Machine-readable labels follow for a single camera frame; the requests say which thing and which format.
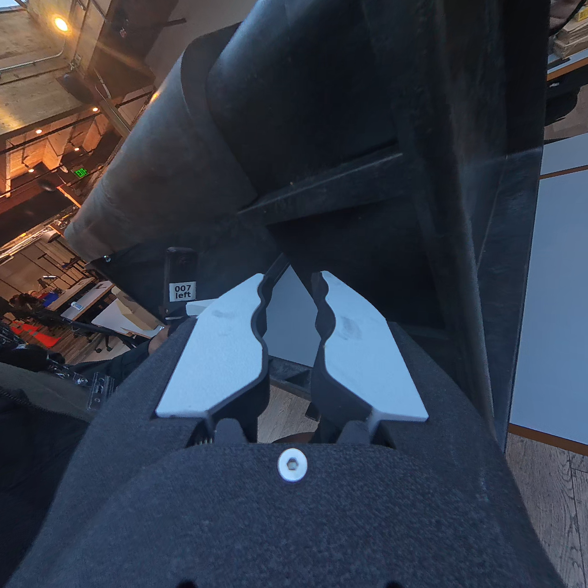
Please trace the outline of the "stack of cardboard sheets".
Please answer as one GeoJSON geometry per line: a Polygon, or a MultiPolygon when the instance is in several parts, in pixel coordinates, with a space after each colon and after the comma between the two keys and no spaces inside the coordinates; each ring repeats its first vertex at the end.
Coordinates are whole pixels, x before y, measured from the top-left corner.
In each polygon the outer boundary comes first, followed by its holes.
{"type": "Polygon", "coordinates": [[[587,49],[587,7],[585,6],[555,35],[552,53],[567,58],[587,49]]]}

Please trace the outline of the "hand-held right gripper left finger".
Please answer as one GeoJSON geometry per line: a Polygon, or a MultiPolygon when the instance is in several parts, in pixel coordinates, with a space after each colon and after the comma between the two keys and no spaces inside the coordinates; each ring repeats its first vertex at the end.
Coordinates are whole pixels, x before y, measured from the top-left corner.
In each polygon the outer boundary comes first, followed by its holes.
{"type": "Polygon", "coordinates": [[[263,336],[270,302],[257,273],[209,305],[197,318],[155,409],[159,419],[197,419],[211,437],[236,420],[258,441],[258,420],[270,400],[269,354],[263,336]]]}

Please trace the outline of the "white office table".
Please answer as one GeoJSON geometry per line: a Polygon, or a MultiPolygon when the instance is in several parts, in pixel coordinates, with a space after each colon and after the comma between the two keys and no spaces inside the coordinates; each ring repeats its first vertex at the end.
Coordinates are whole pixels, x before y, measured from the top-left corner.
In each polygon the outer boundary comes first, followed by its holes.
{"type": "Polygon", "coordinates": [[[51,302],[47,310],[59,314],[67,320],[77,320],[90,309],[103,301],[112,291],[111,281],[96,281],[85,278],[65,290],[61,296],[51,302]]]}
{"type": "Polygon", "coordinates": [[[91,320],[94,326],[104,327],[127,336],[142,336],[151,339],[156,336],[163,328],[162,325],[156,325],[153,329],[142,329],[121,312],[122,305],[116,299],[109,304],[96,318],[91,320]]]}

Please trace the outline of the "red orange object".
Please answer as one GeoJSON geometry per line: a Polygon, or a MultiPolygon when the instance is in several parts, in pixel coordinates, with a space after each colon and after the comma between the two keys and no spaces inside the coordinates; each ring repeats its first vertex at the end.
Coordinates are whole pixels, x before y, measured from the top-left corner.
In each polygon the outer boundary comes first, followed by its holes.
{"type": "Polygon", "coordinates": [[[12,321],[9,327],[14,335],[18,336],[24,342],[38,345],[45,349],[52,349],[61,341],[61,337],[44,332],[41,327],[25,322],[12,321]]]}

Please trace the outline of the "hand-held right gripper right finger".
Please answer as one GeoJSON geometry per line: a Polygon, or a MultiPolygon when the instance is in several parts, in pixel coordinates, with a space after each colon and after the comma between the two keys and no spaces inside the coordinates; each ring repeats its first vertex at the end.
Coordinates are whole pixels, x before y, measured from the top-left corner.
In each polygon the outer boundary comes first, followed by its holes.
{"type": "Polygon", "coordinates": [[[429,420],[384,315],[323,270],[312,275],[320,336],[312,369],[312,403],[335,430],[361,422],[374,437],[381,422],[429,420]]]}

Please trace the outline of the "cardboard box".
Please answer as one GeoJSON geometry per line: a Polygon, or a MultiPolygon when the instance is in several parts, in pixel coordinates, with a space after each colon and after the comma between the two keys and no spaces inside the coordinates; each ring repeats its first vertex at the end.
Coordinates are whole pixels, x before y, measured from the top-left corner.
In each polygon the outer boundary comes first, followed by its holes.
{"type": "Polygon", "coordinates": [[[141,330],[155,330],[162,326],[160,320],[154,317],[141,305],[132,300],[125,292],[117,287],[112,288],[116,304],[122,316],[126,317],[133,325],[141,330]]]}

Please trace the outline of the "clear acrylic bracket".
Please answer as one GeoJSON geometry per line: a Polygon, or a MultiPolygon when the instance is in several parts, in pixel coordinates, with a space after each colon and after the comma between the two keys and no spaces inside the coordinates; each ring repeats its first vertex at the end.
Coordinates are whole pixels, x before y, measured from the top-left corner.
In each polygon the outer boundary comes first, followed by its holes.
{"type": "Polygon", "coordinates": [[[103,373],[95,373],[89,389],[86,409],[91,413],[98,412],[116,390],[114,378],[103,373]]]}

